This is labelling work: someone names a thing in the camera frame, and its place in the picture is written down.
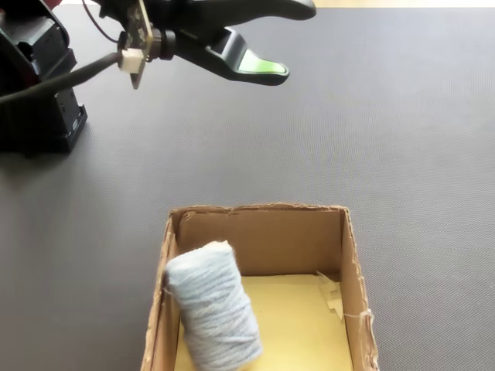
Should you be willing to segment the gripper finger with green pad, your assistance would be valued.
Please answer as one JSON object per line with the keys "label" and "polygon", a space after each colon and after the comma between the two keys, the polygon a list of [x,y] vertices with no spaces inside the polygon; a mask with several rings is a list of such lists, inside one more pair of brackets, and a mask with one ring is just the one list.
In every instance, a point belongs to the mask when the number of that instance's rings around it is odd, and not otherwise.
{"label": "gripper finger with green pad", "polygon": [[209,43],[179,32],[176,55],[230,81],[278,86],[290,75],[284,64],[259,57],[243,36],[231,28],[221,29]]}

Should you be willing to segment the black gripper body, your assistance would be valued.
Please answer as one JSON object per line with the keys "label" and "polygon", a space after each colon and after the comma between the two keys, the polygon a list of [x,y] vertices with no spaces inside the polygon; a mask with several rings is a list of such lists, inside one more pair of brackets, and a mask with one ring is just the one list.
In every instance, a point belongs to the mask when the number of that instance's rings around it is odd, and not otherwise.
{"label": "black gripper body", "polygon": [[153,27],[164,30],[184,31],[198,36],[201,1],[145,1],[148,18]]}

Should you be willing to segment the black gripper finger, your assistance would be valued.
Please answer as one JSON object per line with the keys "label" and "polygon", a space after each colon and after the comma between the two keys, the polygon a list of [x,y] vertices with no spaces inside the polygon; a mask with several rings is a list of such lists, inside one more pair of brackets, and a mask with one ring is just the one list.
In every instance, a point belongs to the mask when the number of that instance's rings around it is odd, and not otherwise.
{"label": "black gripper finger", "polygon": [[193,14],[207,26],[235,26],[265,17],[307,20],[316,15],[313,1],[214,0],[193,1]]}

